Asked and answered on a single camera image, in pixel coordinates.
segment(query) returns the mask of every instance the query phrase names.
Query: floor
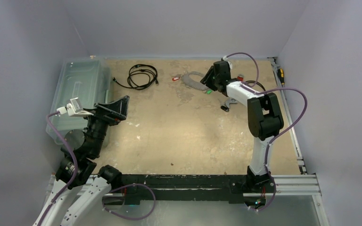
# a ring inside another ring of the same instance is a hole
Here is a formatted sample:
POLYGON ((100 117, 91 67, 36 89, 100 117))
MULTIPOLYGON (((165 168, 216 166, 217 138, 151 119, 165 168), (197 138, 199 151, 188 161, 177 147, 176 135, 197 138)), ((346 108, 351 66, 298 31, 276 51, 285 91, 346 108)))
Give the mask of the floor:
MULTIPOLYGON (((160 83, 142 91, 113 84, 113 99, 130 96, 128 117, 110 128, 109 144, 94 160, 98 164, 94 173, 110 164, 128 174, 246 174, 253 148, 246 108, 231 105, 227 113, 220 109, 228 99, 221 93, 206 94, 186 87, 180 80, 172 81, 173 76, 191 71, 205 74, 214 61, 107 60, 121 84, 127 84, 128 71, 135 64, 153 65, 160 83)), ((252 61, 232 63, 233 77, 241 73, 245 80, 255 78, 252 61)), ((259 82, 266 89, 275 88, 270 62, 258 61, 258 65, 259 82)), ((143 84, 147 78, 135 80, 143 84)), ((274 175, 300 174, 289 133, 276 140, 270 164, 274 175)))

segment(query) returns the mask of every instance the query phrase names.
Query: purple cable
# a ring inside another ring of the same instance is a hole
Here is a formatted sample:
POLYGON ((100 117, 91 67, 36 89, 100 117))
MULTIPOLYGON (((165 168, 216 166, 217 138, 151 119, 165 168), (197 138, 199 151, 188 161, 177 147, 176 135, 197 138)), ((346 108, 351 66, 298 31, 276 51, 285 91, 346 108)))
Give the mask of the purple cable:
POLYGON ((52 207, 52 205, 54 203, 56 203, 56 199, 58 199, 58 197, 69 187, 69 185, 74 181, 75 177, 77 176, 77 171, 78 171, 78 163, 77 163, 77 159, 74 155, 73 149, 70 147, 69 143, 64 139, 64 137, 59 133, 59 131, 55 128, 55 126, 50 122, 49 118, 51 116, 60 114, 59 111, 54 112, 54 113, 50 113, 46 116, 46 122, 48 123, 48 125, 52 128, 52 130, 56 133, 56 135, 59 137, 59 139, 63 142, 63 144, 65 145, 65 147, 67 148, 69 154, 71 155, 71 158, 73 159, 73 163, 74 163, 74 171, 73 174, 71 175, 70 180, 67 182, 66 185, 64 185, 62 187, 62 189, 60 189, 60 191, 58 193, 56 193, 56 195, 52 198, 52 200, 50 201, 50 204, 46 207, 44 213, 42 214, 37 226, 41 226, 42 222, 44 221, 46 215, 48 214, 50 208, 52 207))
POLYGON ((256 80, 255 80, 255 82, 253 83, 252 86, 249 86, 249 84, 246 84, 248 87, 253 88, 253 86, 255 86, 256 83, 257 83, 257 81, 259 80, 259 66, 257 65, 257 62, 256 62, 256 60, 253 58, 253 56, 251 56, 251 55, 248 54, 248 53, 244 53, 244 52, 231 53, 231 54, 229 54, 229 55, 226 56, 226 57, 229 58, 230 56, 237 55, 237 54, 243 54, 243 55, 246 55, 246 56, 250 57, 250 58, 253 60, 253 62, 255 63, 255 65, 256 65, 256 71, 257 71, 257 73, 256 73, 256 80))
POLYGON ((111 214, 114 214, 114 215, 116 215, 116 216, 118 216, 118 217, 120 217, 120 218, 126 219, 126 220, 142 220, 142 219, 147 218, 147 217, 153 212, 153 210, 155 209, 155 206, 156 206, 156 196, 155 196, 155 194, 153 193, 152 189, 150 189, 148 186, 143 185, 143 184, 125 185, 125 186, 116 188, 116 189, 114 189, 114 190, 111 190, 109 193, 113 193, 113 192, 119 191, 119 190, 121 190, 121 189, 123 189, 123 188, 128 188, 128 187, 131 187, 131 186, 142 186, 142 187, 148 189, 148 191, 150 191, 150 193, 151 193, 152 196, 153 196, 153 206, 152 206, 152 209, 149 211, 149 213, 147 213, 145 216, 142 216, 142 217, 139 217, 139 218, 126 217, 126 216, 123 216, 123 215, 121 215, 121 214, 118 214, 118 213, 115 213, 115 212, 109 210, 109 209, 105 206, 105 204, 103 203, 103 199, 102 199, 103 209, 105 209, 107 212, 109 212, 109 213, 111 213, 111 214))
POLYGON ((266 93, 271 93, 271 92, 274 92, 274 91, 281 91, 281 90, 291 90, 291 91, 295 91, 295 92, 298 92, 299 94, 302 95, 303 97, 303 100, 304 100, 304 107, 303 107, 303 110, 302 110, 302 113, 300 113, 299 117, 290 125, 288 126, 284 131, 280 132, 278 135, 276 135, 275 137, 273 137, 267 147, 266 147, 266 153, 265 153, 265 158, 264 158, 264 167, 266 168, 266 172, 267 174, 269 175, 270 177, 270 180, 272 181, 272 183, 274 184, 274 192, 271 196, 271 199, 267 202, 267 204, 265 206, 263 206, 260 210, 257 209, 257 211, 262 211, 264 209, 266 209, 271 203, 272 201, 274 200, 274 197, 275 197, 275 194, 277 192, 277 189, 276 189, 276 184, 275 184, 275 181, 274 181, 274 178, 271 176, 271 173, 267 167, 267 163, 268 163, 268 152, 269 152, 269 149, 270 149, 270 145, 272 145, 272 143, 275 141, 275 139, 279 138, 281 135, 283 135, 284 133, 286 133, 288 130, 290 130, 292 127, 294 127, 296 125, 296 123, 303 117, 304 113, 306 112, 306 109, 307 109, 307 97, 306 95, 298 90, 298 89, 294 89, 294 88, 275 88, 275 89, 270 89, 270 90, 267 90, 267 91, 264 91, 264 92, 255 92, 255 90, 252 90, 252 89, 249 89, 247 87, 245 87, 247 84, 245 84, 245 82, 242 82, 242 85, 241 87, 246 89, 247 91, 251 92, 251 93, 254 93, 254 94, 257 94, 257 95, 260 95, 260 94, 266 94, 266 93))

